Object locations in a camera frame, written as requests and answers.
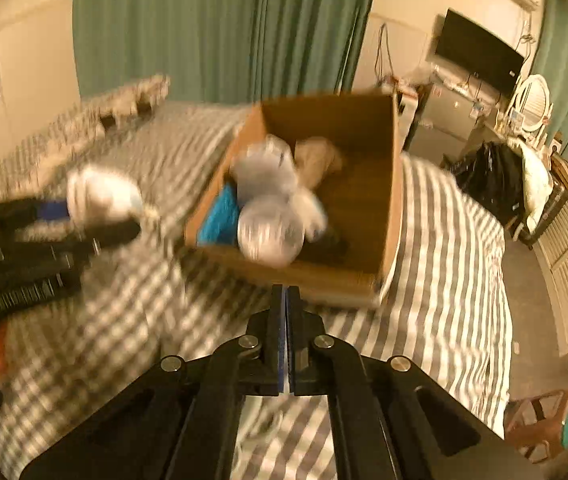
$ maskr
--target metal screw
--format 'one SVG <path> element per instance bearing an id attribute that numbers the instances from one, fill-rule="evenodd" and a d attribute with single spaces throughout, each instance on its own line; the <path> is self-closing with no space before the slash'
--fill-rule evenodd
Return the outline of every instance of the metal screw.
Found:
<path id="1" fill-rule="evenodd" d="M 239 340 L 242 348 L 255 348 L 259 344 L 259 339 L 254 335 L 243 335 Z"/>
<path id="2" fill-rule="evenodd" d="M 174 355 L 169 355 L 161 360 L 161 369 L 165 372 L 176 372 L 181 368 L 181 359 Z"/>
<path id="3" fill-rule="evenodd" d="M 411 362 L 406 357 L 397 356 L 391 359 L 391 366 L 398 372 L 407 372 L 411 369 Z"/>
<path id="4" fill-rule="evenodd" d="M 315 338 L 314 343 L 317 348 L 332 348 L 335 340 L 329 335 L 322 334 Z"/>

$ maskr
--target suitcase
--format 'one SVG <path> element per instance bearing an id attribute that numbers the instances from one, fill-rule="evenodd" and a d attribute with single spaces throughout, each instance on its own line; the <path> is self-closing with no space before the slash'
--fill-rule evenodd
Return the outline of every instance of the suitcase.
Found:
<path id="1" fill-rule="evenodd" d="M 533 233 L 529 233 L 525 224 L 524 228 L 520 232 L 519 240 L 522 241 L 522 243 L 529 249 L 533 248 L 533 244 L 538 241 L 538 238 L 541 237 L 542 234 L 544 234 L 544 231 L 546 231 L 548 226 L 551 225 L 551 222 L 555 219 L 568 200 L 568 189 L 554 174 L 551 174 L 551 177 L 553 178 L 553 190 L 551 191 L 551 195 L 548 197 L 546 205 L 542 210 L 542 216 L 539 219 L 538 227 Z"/>

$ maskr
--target checkered blanket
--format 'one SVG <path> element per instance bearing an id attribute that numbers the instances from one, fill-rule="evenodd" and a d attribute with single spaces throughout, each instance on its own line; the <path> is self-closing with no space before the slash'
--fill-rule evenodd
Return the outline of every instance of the checkered blanket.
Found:
<path id="1" fill-rule="evenodd" d="M 83 142 L 50 174 L 40 192 L 59 197 L 67 171 L 88 162 L 127 173 L 157 206 L 161 222 L 95 258 L 80 296 L 11 318 L 11 373 L 0 410 L 0 470 L 8 479 L 161 355 L 209 354 L 268 306 L 267 290 L 181 242 L 185 221 L 245 113 L 166 102 L 150 118 L 131 118 Z M 41 132 L 0 163 L 0 198 L 32 174 L 51 139 L 63 144 L 65 136 L 63 128 Z M 512 339 L 502 229 L 445 173 L 408 156 L 401 163 L 403 225 L 387 304 L 376 312 L 313 310 L 328 333 L 364 355 L 407 355 L 501 435 Z M 279 432 L 248 450 L 240 476 L 334 478 L 326 399 L 267 399 L 262 417 L 280 410 Z"/>

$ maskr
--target open box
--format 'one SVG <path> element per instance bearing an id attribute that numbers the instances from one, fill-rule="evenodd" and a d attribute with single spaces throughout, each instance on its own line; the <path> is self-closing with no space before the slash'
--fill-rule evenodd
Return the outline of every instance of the open box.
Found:
<path id="1" fill-rule="evenodd" d="M 397 119 L 396 94 L 301 96 L 255 105 L 186 225 L 186 244 L 196 246 L 233 159 L 249 145 L 272 134 L 294 150 L 298 140 L 326 137 L 342 152 L 345 164 L 315 192 L 330 224 L 348 242 L 343 261 L 318 264 L 305 261 L 302 253 L 288 267 L 273 269 L 247 260 L 232 246 L 197 249 L 250 282 L 297 285 L 310 301 L 381 304 L 397 256 L 403 207 Z"/>

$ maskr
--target black flat screen tv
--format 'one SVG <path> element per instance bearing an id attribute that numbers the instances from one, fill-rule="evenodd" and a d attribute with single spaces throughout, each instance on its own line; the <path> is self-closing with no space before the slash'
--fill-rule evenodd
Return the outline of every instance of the black flat screen tv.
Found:
<path id="1" fill-rule="evenodd" d="M 524 57 L 488 30 L 448 9 L 435 49 L 456 65 L 468 70 L 498 92 L 510 96 Z"/>

